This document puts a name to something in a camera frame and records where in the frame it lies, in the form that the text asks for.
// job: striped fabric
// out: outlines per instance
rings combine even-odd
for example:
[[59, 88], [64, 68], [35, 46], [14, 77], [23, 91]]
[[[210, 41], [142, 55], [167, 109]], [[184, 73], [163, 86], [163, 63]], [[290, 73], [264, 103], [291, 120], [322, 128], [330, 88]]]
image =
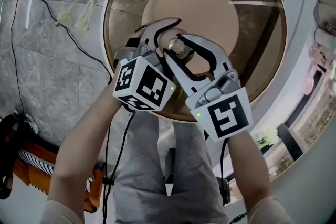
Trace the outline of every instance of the striped fabric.
[[[43, 159], [38, 158], [33, 153], [28, 152], [26, 150], [20, 150], [18, 153], [18, 156], [21, 160], [23, 160], [25, 163], [40, 169], [42, 172], [46, 173], [47, 175], [51, 176], [54, 171], [54, 164], [49, 163]], [[86, 181], [85, 190], [87, 192], [90, 192], [91, 184], [94, 181], [94, 175], [91, 174]]]

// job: gray pants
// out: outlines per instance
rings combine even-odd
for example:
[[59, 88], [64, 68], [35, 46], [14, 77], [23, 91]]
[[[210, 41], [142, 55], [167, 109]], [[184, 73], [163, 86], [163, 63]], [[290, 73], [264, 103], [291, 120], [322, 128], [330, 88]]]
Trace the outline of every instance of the gray pants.
[[124, 168], [113, 188], [116, 223], [227, 223], [203, 135], [174, 123], [174, 186], [167, 196], [157, 140], [159, 121], [137, 112], [127, 134]]

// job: beige circle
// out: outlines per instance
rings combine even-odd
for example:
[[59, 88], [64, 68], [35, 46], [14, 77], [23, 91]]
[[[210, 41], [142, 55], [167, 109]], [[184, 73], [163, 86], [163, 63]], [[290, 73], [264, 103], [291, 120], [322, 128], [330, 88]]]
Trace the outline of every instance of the beige circle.
[[[205, 37], [224, 48], [230, 55], [236, 45], [239, 21], [230, 0], [149, 0], [142, 15], [142, 24], [176, 17], [182, 21], [179, 29]], [[195, 54], [187, 64], [194, 74], [207, 72], [209, 64]]]

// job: beige t-shirt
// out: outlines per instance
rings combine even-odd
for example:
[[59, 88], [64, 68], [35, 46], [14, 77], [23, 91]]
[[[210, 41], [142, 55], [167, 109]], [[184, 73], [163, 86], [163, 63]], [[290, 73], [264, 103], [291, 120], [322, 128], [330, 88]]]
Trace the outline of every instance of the beige t-shirt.
[[[259, 201], [249, 214], [249, 224], [294, 224], [278, 200], [272, 196]], [[47, 201], [40, 224], [83, 224], [68, 207]]]

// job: person's left arm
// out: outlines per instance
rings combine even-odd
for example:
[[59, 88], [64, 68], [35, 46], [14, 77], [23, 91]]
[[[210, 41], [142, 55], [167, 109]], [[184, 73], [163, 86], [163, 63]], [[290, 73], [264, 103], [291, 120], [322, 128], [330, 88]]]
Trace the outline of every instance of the person's left arm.
[[113, 80], [64, 140], [51, 178], [48, 200], [65, 205], [82, 221], [86, 181], [98, 159], [109, 125], [121, 107], [121, 102], [113, 97], [114, 85]]

